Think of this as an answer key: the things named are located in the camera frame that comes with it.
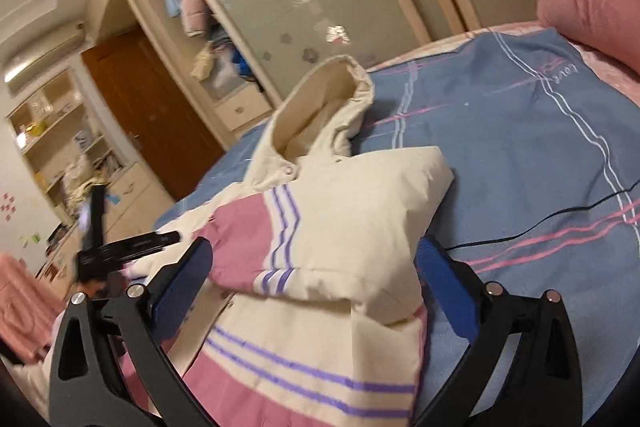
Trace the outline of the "clear plastic storage box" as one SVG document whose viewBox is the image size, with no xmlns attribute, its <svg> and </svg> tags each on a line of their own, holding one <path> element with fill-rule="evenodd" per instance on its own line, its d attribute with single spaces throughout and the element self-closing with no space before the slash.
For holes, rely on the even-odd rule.
<svg viewBox="0 0 640 427">
<path fill-rule="evenodd" d="M 232 49 L 220 50 L 216 54 L 208 78 L 201 82 L 201 86 L 214 101 L 221 100 L 245 86 L 246 81 L 240 75 L 238 66 L 233 63 L 233 57 Z"/>
</svg>

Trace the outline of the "pink jacket hanging in wardrobe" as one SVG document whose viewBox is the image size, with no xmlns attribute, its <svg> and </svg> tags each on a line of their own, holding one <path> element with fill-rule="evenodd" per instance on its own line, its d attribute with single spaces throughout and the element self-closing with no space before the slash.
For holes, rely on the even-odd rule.
<svg viewBox="0 0 640 427">
<path fill-rule="evenodd" d="M 209 9 L 205 0 L 180 0 L 182 28 L 188 37 L 202 36 L 208 31 Z"/>
</svg>

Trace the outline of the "beige side cabinet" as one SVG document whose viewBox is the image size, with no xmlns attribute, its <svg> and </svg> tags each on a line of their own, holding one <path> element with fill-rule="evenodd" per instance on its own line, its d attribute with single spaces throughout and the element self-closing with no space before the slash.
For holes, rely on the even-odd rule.
<svg viewBox="0 0 640 427">
<path fill-rule="evenodd" d="M 73 284 L 73 257 L 81 247 L 80 206 L 94 184 L 106 188 L 103 226 L 108 241 L 151 231 L 174 202 L 148 169 L 117 152 L 68 70 L 32 92 L 6 122 L 27 170 L 58 218 L 37 279 L 60 298 Z"/>
</svg>

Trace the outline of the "beige cloth on box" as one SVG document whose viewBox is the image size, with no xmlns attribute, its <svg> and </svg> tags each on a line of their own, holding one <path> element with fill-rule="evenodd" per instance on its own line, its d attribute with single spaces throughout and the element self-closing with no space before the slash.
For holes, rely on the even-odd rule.
<svg viewBox="0 0 640 427">
<path fill-rule="evenodd" d="M 190 76 L 198 82 L 207 80 L 214 70 L 216 54 L 210 42 L 201 48 L 194 57 Z"/>
</svg>

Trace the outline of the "blue striped bed cover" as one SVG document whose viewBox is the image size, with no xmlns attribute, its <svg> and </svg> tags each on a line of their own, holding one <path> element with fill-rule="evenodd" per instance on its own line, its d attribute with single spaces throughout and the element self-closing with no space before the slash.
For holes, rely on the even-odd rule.
<svg viewBox="0 0 640 427">
<path fill-rule="evenodd" d="M 512 295 L 559 291 L 578 351 L 583 423 L 639 348 L 637 104 L 551 29 L 488 30 L 457 49 L 366 73 L 374 100 L 352 153 L 439 148 L 454 179 L 421 239 L 434 237 L 452 259 Z M 172 231 L 172 220 L 241 181 L 271 117 L 157 228 Z M 416 274 L 426 336 L 406 426 L 416 425 L 468 347 Z"/>
</svg>

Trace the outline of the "blue garment in wardrobe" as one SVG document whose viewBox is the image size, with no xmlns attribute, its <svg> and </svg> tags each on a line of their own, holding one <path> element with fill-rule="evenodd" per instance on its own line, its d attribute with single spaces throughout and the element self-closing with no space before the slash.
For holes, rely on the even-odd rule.
<svg viewBox="0 0 640 427">
<path fill-rule="evenodd" d="M 245 60 L 242 53 L 237 49 L 233 49 L 231 62 L 238 73 L 238 75 L 242 78 L 254 78 L 254 74 L 250 65 Z"/>
</svg>

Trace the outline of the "white pink hooded jacket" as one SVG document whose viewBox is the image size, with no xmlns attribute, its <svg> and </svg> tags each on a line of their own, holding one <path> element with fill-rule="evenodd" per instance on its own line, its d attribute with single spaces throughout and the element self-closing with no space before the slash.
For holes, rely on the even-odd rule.
<svg viewBox="0 0 640 427">
<path fill-rule="evenodd" d="M 405 426 L 426 308 L 414 256 L 454 176 L 434 146 L 354 155 L 374 100 L 351 57 L 302 79 L 244 178 L 132 262 L 151 280 L 199 237 L 213 265 L 168 358 L 221 426 Z"/>
</svg>

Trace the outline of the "brown wooden door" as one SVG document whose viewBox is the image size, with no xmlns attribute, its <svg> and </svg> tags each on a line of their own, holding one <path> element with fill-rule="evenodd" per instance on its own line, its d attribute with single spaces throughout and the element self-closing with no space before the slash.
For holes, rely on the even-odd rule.
<svg viewBox="0 0 640 427">
<path fill-rule="evenodd" d="M 191 194 L 224 149 L 137 27 L 81 53 L 105 104 L 168 194 Z"/>
</svg>

